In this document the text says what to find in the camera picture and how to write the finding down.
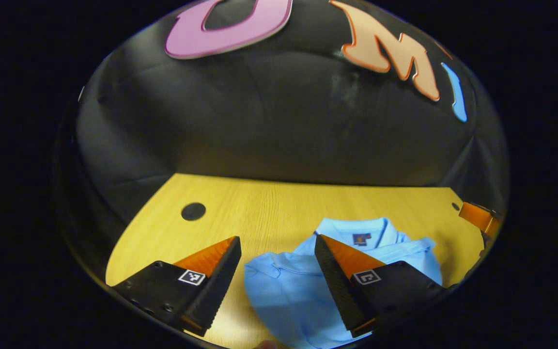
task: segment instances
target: shirt label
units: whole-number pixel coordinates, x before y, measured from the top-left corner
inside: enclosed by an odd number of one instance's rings
[[[367,239],[372,238],[371,234],[352,234],[352,241],[357,246],[367,246]]]

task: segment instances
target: wooden table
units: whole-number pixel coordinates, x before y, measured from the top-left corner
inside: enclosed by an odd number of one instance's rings
[[[186,221],[180,212],[202,203],[206,214]],[[360,221],[387,217],[412,240],[429,237],[443,285],[462,280],[483,249],[480,232],[458,217],[450,188],[308,185],[175,174],[137,213],[113,248],[106,282],[113,286],[156,260],[178,261],[231,236],[242,258],[204,340],[251,349],[274,339],[244,291],[244,265],[266,252],[292,252],[323,218]]]

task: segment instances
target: light blue shirt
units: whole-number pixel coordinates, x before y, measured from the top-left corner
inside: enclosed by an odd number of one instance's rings
[[[434,241],[410,238],[386,218],[323,219],[294,253],[262,254],[245,264],[245,290],[257,315],[276,338],[293,348],[330,349],[352,338],[341,320],[314,255],[316,234],[334,238],[389,264],[406,261],[442,285]]]

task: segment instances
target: shirt collar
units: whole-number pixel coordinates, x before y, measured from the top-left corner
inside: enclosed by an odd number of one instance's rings
[[[397,243],[398,237],[396,228],[385,217],[369,221],[339,221],[325,218],[321,221],[316,232],[341,241],[360,251]],[[359,246],[354,242],[354,234],[369,234],[371,237],[365,240],[366,246]]]

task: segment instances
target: black fabric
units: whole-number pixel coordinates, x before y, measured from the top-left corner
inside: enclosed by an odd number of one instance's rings
[[[350,24],[326,0],[295,0],[286,26],[229,53],[176,60],[164,44],[178,11],[115,49],[84,88],[77,122],[87,173],[124,222],[173,173],[306,183],[450,186],[466,201],[505,212],[506,142],[487,93],[430,37],[358,0],[396,37],[428,51],[438,102],[394,68],[380,74],[341,57]],[[229,26],[254,0],[221,2],[206,22]],[[467,123],[451,84],[461,80]]]
[[[56,134],[52,193],[58,225],[78,263],[104,281],[111,251],[126,229],[99,195],[82,163],[74,136],[77,101],[71,99]]]

